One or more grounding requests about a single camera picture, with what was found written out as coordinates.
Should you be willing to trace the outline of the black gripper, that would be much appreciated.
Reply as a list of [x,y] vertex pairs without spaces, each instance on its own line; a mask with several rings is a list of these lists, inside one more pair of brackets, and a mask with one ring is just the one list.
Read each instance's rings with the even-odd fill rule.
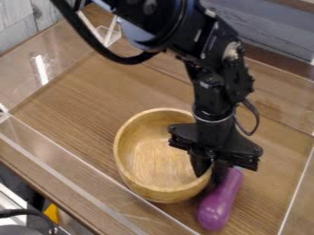
[[259,125],[251,131],[232,117],[221,122],[179,123],[168,126],[171,133],[169,145],[187,152],[196,177],[208,170],[212,162],[211,183],[219,185],[228,171],[228,164],[258,170],[262,147],[239,132],[251,136]]

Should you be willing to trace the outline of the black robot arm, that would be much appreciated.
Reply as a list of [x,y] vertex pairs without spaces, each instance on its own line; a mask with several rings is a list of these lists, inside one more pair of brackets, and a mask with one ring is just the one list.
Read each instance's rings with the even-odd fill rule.
[[246,49],[237,32],[200,0],[92,0],[121,18],[127,39],[140,50],[168,50],[184,64],[193,88],[191,123],[168,126],[169,145],[187,152],[196,176],[212,172],[220,183],[233,166],[255,171],[262,147],[247,137],[235,116],[255,79],[248,73]]

